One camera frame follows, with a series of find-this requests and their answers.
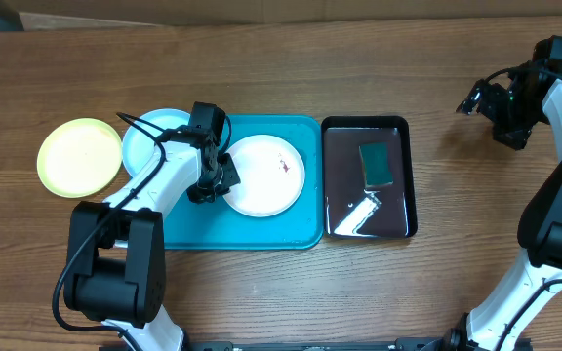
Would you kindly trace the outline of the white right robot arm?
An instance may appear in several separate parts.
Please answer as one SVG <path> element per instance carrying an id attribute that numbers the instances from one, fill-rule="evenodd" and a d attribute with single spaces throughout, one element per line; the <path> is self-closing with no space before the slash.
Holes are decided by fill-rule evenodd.
<path id="1" fill-rule="evenodd" d="M 562 76 L 549 87 L 542 112 L 561 160 L 521 215 L 521 247 L 490 295 L 429 350 L 523 350 L 521 333 L 562 291 Z"/>

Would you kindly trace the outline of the yellow plate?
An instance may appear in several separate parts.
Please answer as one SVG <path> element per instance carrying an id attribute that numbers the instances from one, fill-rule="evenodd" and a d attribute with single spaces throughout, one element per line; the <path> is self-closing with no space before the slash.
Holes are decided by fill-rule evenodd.
<path id="1" fill-rule="evenodd" d="M 105 188 L 119 172 L 122 141 L 99 119 L 79 118 L 54 129 L 38 151 L 41 183 L 64 198 L 82 198 Z"/>

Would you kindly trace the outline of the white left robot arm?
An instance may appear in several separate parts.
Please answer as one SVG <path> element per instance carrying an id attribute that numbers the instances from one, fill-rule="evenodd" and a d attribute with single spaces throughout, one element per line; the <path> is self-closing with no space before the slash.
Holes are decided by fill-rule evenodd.
<path id="1" fill-rule="evenodd" d="M 115 332 L 132 350 L 181 350 L 185 333 L 163 305 L 165 219 L 182 195 L 212 203 L 239 177 L 227 138 L 209 127 L 168 129 L 152 141 L 123 188 L 74 208 L 52 311 L 71 332 Z"/>

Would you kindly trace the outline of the green sponge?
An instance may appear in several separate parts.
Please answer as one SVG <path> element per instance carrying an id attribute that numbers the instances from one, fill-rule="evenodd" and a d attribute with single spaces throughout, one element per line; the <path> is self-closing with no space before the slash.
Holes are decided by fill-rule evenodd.
<path id="1" fill-rule="evenodd" d="M 393 183 L 389 168 L 387 146 L 383 142 L 366 143 L 359 146 L 365 186 L 368 189 Z"/>

